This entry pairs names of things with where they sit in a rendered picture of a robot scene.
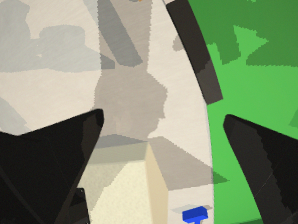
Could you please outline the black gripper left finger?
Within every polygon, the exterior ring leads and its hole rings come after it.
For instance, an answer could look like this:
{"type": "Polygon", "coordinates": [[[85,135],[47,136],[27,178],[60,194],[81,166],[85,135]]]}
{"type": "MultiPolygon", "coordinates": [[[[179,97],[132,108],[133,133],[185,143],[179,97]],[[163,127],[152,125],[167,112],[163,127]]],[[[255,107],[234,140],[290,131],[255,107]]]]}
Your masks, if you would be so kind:
{"type": "Polygon", "coordinates": [[[104,123],[97,108],[25,135],[0,132],[0,176],[40,224],[63,224],[104,123]]]}

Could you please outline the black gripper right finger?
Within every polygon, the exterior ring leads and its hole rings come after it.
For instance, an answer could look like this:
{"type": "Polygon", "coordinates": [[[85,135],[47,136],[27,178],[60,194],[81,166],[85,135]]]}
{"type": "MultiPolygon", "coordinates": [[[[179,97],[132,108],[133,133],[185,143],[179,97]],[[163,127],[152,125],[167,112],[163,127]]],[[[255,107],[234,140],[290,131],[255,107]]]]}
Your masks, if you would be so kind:
{"type": "Polygon", "coordinates": [[[263,224],[294,224],[298,212],[298,140],[226,115],[227,140],[245,173],[263,224]]]}

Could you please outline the green putting mat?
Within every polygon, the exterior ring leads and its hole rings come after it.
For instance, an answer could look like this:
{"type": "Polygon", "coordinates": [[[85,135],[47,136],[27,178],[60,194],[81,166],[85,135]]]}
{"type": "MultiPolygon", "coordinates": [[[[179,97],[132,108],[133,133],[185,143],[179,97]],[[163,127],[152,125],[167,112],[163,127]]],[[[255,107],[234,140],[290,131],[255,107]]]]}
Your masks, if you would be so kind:
{"type": "Polygon", "coordinates": [[[206,105],[214,224],[262,218],[222,123],[242,117],[298,140],[298,0],[188,0],[222,99],[206,105]]]}

